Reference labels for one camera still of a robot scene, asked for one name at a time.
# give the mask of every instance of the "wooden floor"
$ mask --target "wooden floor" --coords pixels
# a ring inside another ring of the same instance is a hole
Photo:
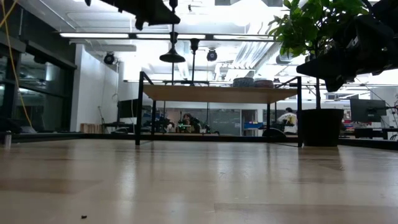
[[[0,149],[0,223],[398,223],[398,153],[75,140]]]

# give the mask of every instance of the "yellow cable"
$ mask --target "yellow cable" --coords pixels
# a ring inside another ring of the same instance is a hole
[[[6,7],[4,6],[4,2],[3,2],[3,4],[2,4],[2,13],[3,13],[4,15],[6,14]],[[20,96],[20,98],[21,98],[21,103],[22,103],[22,107],[24,108],[24,112],[25,112],[26,119],[28,120],[29,125],[31,126],[31,128],[33,128],[32,122],[30,121],[29,116],[28,116],[27,111],[26,111],[26,107],[25,107],[24,99],[23,99],[23,97],[22,97],[22,93],[21,93],[21,91],[19,91],[19,82],[18,82],[17,71],[16,71],[16,68],[15,68],[14,58],[12,57],[12,48],[11,48],[11,43],[10,43],[10,36],[9,36],[9,31],[8,31],[7,18],[4,17],[3,21],[4,21],[4,23],[6,24],[7,43],[8,43],[8,49],[9,49],[9,51],[10,51],[10,58],[11,58],[12,71],[14,72],[14,76],[15,76],[15,83],[16,83],[17,88],[18,88],[18,93],[19,93],[19,96]]]
[[[0,28],[4,25],[4,23],[7,21],[8,17],[11,15],[12,10],[14,9],[15,5],[18,3],[18,0],[15,0],[14,3],[12,3],[12,6],[10,10],[6,14],[6,8],[4,6],[5,0],[2,0],[2,5],[3,5],[3,14],[4,14],[4,19],[0,22]]]

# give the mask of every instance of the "computer monitor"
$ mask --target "computer monitor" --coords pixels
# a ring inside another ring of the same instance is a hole
[[[138,100],[124,100],[119,101],[118,111],[120,118],[135,118],[137,117],[137,103]]]
[[[383,100],[350,99],[351,121],[381,122],[381,116],[387,115],[386,102]]]

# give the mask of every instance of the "potted plant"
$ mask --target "potted plant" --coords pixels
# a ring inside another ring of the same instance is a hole
[[[326,54],[338,44],[333,37],[356,16],[367,14],[361,0],[284,0],[288,14],[275,16],[269,32],[281,42],[280,54],[289,57],[306,55],[306,62]],[[321,109],[319,79],[316,85],[317,108],[302,111],[302,132],[306,146],[337,146],[343,110]]]

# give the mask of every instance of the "black plant pot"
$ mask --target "black plant pot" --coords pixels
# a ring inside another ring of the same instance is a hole
[[[302,111],[302,134],[305,146],[336,147],[344,110]]]

